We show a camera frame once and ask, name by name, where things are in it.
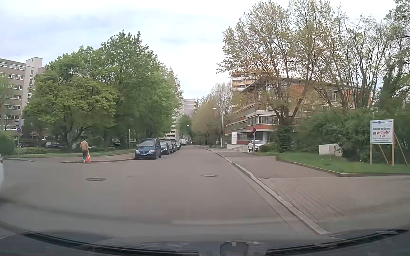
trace sign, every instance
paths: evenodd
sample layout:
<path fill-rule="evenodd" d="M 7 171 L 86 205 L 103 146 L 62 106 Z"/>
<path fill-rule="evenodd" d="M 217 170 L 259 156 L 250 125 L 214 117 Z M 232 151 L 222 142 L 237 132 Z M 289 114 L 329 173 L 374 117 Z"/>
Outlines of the sign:
<path fill-rule="evenodd" d="M 232 144 L 236 144 L 236 132 L 232 132 Z"/>
<path fill-rule="evenodd" d="M 394 142 L 394 120 L 371 120 L 370 123 L 371 144 L 393 144 Z"/>

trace dark blue minivan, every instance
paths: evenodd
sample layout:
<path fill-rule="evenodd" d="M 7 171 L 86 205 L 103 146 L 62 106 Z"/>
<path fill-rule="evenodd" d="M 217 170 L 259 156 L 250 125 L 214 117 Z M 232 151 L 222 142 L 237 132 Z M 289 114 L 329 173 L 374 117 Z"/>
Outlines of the dark blue minivan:
<path fill-rule="evenodd" d="M 161 141 L 158 138 L 144 138 L 135 150 L 135 159 L 157 159 L 162 157 Z"/>

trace dark pants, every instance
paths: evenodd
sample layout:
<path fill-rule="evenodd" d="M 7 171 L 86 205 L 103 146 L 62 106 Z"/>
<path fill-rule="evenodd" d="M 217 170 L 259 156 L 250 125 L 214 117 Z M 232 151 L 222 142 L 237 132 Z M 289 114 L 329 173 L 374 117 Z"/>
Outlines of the dark pants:
<path fill-rule="evenodd" d="M 82 150 L 82 153 L 83 153 L 83 160 L 87 160 L 87 157 L 88 157 L 88 150 Z"/>

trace windshield wiper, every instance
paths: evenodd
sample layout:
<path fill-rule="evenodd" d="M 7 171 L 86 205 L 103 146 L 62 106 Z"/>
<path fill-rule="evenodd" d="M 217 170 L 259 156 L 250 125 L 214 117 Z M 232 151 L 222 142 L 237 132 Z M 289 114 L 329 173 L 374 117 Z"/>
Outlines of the windshield wiper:
<path fill-rule="evenodd" d="M 49 243 L 52 245 L 67 247 L 71 249 L 99 252 L 111 255 L 131 255 L 131 256 L 199 256 L 197 251 L 164 251 L 164 250 L 148 250 L 129 247 L 116 247 L 110 245 L 100 245 L 96 243 L 81 242 L 57 236 L 50 236 L 40 232 L 25 230 L 0 221 L 0 228 L 10 232 L 31 238 L 33 240 Z"/>

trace pedestrian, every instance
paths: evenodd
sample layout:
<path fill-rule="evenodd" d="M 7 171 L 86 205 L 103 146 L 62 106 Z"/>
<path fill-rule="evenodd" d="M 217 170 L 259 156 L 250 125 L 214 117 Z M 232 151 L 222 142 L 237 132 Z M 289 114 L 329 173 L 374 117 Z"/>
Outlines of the pedestrian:
<path fill-rule="evenodd" d="M 86 138 L 83 138 L 83 141 L 80 142 L 80 147 L 82 148 L 83 153 L 83 163 L 86 163 L 88 157 L 88 142 Z"/>

